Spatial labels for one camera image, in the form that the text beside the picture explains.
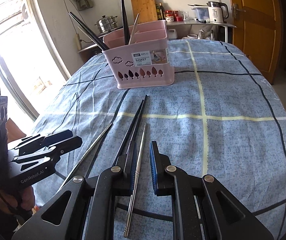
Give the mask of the person's left hand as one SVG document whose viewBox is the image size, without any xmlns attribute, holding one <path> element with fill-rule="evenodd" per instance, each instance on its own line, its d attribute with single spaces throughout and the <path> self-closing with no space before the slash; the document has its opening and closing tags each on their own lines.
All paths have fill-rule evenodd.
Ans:
<svg viewBox="0 0 286 240">
<path fill-rule="evenodd" d="M 32 186 L 29 186 L 20 192 L 21 196 L 21 204 L 20 206 L 24 210 L 31 210 L 35 206 L 35 195 L 34 195 L 34 189 Z M 11 206 L 12 208 L 18 207 L 18 202 L 15 197 L 13 197 L 10 194 L 5 193 L 4 191 L 0 191 L 0 210 L 3 211 L 6 214 L 11 214 L 10 209 L 8 209 L 8 206 Z"/>
</svg>

